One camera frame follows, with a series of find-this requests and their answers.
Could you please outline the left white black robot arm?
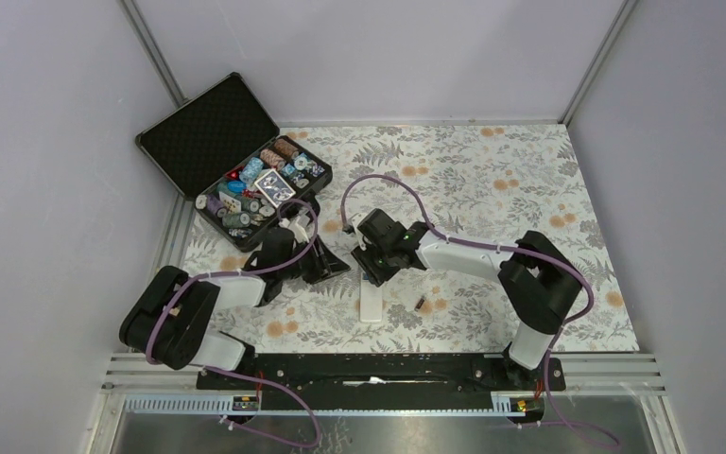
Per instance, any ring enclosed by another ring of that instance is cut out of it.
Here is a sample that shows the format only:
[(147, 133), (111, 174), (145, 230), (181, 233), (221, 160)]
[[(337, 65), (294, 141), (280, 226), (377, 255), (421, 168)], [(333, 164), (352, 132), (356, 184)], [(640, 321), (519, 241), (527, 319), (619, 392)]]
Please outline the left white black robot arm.
[(349, 270), (319, 237), (299, 226), (274, 227), (240, 271), (191, 277), (174, 266), (160, 269), (122, 322), (118, 338), (173, 370), (219, 369), (229, 386), (242, 389), (255, 376), (253, 360), (244, 356), (252, 348), (212, 328), (214, 313), (265, 306), (288, 280), (315, 285)]

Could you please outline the white remote control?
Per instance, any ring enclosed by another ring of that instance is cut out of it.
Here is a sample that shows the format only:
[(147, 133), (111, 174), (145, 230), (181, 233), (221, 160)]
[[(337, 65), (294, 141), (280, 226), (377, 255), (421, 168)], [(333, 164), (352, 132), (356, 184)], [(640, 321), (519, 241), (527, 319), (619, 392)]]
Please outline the white remote control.
[(362, 323), (381, 323), (382, 318), (382, 289), (363, 275), (360, 281), (359, 320)]

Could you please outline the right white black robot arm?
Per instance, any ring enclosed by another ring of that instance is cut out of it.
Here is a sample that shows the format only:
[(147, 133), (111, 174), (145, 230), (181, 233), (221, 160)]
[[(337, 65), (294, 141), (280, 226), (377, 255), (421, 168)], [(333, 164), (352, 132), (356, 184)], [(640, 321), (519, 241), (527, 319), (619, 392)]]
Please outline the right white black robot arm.
[(377, 287), (408, 269), (455, 271), (499, 283), (519, 320), (504, 365), (506, 380), (519, 390), (541, 378), (545, 354), (585, 289), (582, 275), (536, 231), (500, 245), (446, 236), (426, 221), (406, 227), (381, 209), (353, 217), (344, 230), (355, 236), (352, 256)]

